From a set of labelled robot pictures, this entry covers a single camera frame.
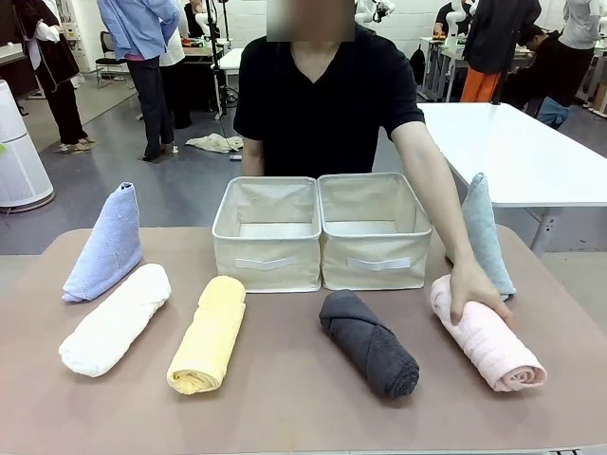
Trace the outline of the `person's left hand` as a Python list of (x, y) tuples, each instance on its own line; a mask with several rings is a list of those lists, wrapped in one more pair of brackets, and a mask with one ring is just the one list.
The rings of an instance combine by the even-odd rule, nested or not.
[(512, 313), (501, 299), (486, 273), (474, 258), (460, 258), (452, 268), (451, 323), (457, 325), (467, 303), (476, 301), (496, 313), (508, 326), (512, 326)]

